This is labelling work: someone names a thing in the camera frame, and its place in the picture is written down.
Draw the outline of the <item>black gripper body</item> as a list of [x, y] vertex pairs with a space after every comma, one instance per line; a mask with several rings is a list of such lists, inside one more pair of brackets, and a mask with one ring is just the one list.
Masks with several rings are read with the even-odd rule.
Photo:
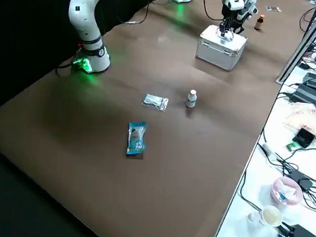
[[245, 22], [245, 18], [238, 20], [237, 18], [234, 20], [234, 32], [236, 34], [241, 34], [244, 31], [243, 24]]
[[223, 21], [222, 24], [226, 27], [230, 27], [234, 17], [235, 17], [235, 10], [231, 10], [227, 5], [223, 4], [222, 7], [222, 15], [223, 15]]

